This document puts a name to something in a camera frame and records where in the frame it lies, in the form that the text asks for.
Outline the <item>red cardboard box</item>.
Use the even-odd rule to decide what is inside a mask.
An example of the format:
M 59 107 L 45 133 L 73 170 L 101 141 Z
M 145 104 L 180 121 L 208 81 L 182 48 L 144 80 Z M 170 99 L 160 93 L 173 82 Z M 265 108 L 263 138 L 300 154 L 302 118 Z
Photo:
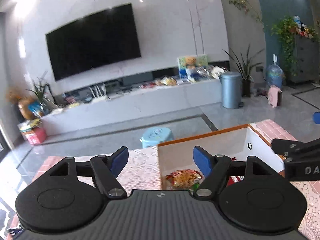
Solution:
M 22 133 L 22 135 L 29 142 L 29 144 L 33 146 L 42 144 L 47 138 L 46 131 L 42 127 L 37 127 L 35 129 L 29 130 Z

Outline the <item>orange cardboard box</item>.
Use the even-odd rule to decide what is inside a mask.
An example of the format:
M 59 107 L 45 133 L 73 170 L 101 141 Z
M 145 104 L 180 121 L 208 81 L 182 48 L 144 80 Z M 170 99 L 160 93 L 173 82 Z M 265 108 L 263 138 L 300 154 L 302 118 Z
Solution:
M 294 137 L 272 120 L 239 125 L 216 132 L 161 143 L 157 146 L 162 189 L 173 190 L 166 176 L 176 170 L 199 170 L 193 149 L 202 147 L 211 155 L 225 155 L 236 161 L 256 156 L 277 172 L 284 170 L 283 158 L 271 149 L 273 139 Z

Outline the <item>orange gourd vase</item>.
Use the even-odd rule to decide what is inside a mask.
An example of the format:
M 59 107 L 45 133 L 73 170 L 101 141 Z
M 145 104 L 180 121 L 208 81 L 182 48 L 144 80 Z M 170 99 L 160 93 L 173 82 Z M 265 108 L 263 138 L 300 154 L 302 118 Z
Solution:
M 20 113 L 26 120 L 35 119 L 35 115 L 29 109 L 29 105 L 33 102 L 34 102 L 34 99 L 32 97 L 24 97 L 18 101 L 18 107 L 19 107 Z

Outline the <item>white tv console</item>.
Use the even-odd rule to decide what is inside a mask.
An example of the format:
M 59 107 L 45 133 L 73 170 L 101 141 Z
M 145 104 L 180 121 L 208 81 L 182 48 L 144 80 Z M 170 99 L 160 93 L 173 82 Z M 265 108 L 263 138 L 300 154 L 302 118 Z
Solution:
M 112 100 L 81 104 L 42 118 L 47 135 L 57 135 L 221 102 L 221 82 L 138 89 Z

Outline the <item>grey metal trash can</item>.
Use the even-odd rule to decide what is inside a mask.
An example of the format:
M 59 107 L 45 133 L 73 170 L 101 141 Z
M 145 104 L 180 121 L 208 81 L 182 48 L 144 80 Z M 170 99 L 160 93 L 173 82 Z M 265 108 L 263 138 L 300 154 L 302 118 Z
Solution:
M 221 103 L 228 109 L 237 109 L 241 103 L 242 77 L 239 72 L 225 72 L 220 75 Z

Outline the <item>tall leafy floor plant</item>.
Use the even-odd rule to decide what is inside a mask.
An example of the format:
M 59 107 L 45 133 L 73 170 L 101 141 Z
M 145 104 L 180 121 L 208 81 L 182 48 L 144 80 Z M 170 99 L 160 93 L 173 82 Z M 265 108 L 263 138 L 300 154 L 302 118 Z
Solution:
M 264 49 L 261 49 L 251 55 L 250 48 L 251 44 L 248 45 L 245 55 L 240 53 L 239 56 L 231 48 L 229 48 L 229 52 L 223 50 L 236 64 L 237 71 L 242 78 L 242 96 L 247 98 L 251 97 L 251 72 L 255 67 L 262 66 L 262 62 L 255 62 L 254 59 L 264 51 Z

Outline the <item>light blue plastic stool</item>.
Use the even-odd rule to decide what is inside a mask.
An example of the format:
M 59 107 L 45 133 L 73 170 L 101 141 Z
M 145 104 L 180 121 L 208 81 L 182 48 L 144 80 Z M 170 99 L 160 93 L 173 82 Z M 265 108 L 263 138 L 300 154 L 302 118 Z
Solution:
M 151 146 L 157 146 L 160 143 L 166 141 L 172 141 L 174 139 L 172 131 L 167 127 L 150 127 L 148 128 L 140 138 L 142 148 L 148 148 Z

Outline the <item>pink small heater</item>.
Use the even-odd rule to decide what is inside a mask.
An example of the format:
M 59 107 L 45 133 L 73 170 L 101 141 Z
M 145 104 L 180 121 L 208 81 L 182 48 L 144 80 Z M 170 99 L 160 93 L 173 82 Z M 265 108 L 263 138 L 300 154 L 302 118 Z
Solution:
M 267 98 L 268 98 L 268 103 L 273 107 L 279 107 L 281 105 L 283 93 L 281 89 L 275 85 L 271 85 L 268 93 L 267 93 Z

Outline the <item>teddy bear gift box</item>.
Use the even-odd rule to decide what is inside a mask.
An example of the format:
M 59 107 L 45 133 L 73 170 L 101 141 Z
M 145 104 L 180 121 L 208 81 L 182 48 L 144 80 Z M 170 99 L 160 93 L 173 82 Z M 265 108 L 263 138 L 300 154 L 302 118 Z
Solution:
M 180 79 L 196 82 L 201 79 L 201 72 L 208 66 L 207 54 L 181 56 L 177 58 Z

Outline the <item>black wall television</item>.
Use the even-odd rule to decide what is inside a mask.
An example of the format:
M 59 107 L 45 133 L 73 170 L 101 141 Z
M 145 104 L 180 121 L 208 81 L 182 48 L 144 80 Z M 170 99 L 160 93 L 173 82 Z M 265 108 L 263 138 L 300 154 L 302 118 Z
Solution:
M 141 56 L 132 4 L 88 15 L 46 34 L 56 81 Z

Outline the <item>blue water jug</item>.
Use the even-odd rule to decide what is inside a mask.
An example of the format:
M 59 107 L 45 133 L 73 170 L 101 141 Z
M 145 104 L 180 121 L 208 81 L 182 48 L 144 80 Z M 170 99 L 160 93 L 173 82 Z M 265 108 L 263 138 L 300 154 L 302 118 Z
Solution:
M 273 54 L 273 63 L 266 68 L 265 76 L 268 87 L 282 87 L 284 72 L 278 66 L 278 58 L 276 54 Z

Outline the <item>white wifi router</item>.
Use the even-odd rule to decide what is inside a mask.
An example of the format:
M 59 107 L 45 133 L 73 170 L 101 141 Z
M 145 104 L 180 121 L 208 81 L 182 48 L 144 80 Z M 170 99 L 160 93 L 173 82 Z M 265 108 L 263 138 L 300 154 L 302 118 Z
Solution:
M 91 103 L 97 103 L 100 101 L 107 101 L 107 90 L 104 83 L 93 85 L 89 87 L 89 90 L 92 93 L 92 100 Z

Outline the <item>red chip bag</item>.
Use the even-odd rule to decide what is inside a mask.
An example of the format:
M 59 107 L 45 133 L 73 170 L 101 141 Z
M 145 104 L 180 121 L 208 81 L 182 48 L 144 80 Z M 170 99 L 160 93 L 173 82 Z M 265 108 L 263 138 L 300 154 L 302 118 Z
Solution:
M 232 162 L 229 165 L 227 176 L 227 186 L 231 186 L 237 182 L 240 182 L 244 179 L 245 169 L 246 169 L 246 162 L 239 161 L 236 157 L 231 158 Z

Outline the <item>orange noodle snack bag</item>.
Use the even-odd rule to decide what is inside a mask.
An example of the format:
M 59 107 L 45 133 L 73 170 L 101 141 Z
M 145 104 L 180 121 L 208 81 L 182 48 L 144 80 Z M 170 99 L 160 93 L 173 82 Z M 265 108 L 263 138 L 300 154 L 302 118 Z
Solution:
M 203 176 L 197 170 L 184 169 L 171 172 L 165 179 L 174 188 L 191 189 L 194 185 L 199 184 Z

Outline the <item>potted plant on console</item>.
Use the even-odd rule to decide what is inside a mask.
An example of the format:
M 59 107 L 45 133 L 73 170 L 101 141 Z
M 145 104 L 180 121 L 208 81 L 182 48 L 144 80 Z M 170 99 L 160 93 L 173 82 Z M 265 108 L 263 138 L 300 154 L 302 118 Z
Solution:
M 43 117 L 49 113 L 49 108 L 47 105 L 47 97 L 46 92 L 50 92 L 50 85 L 47 81 L 44 80 L 44 77 L 38 78 L 37 83 L 32 80 L 33 83 L 33 89 L 28 89 L 29 92 L 32 92 L 36 98 L 37 102 L 39 104 L 39 110 L 37 111 L 37 115 L 39 117 Z

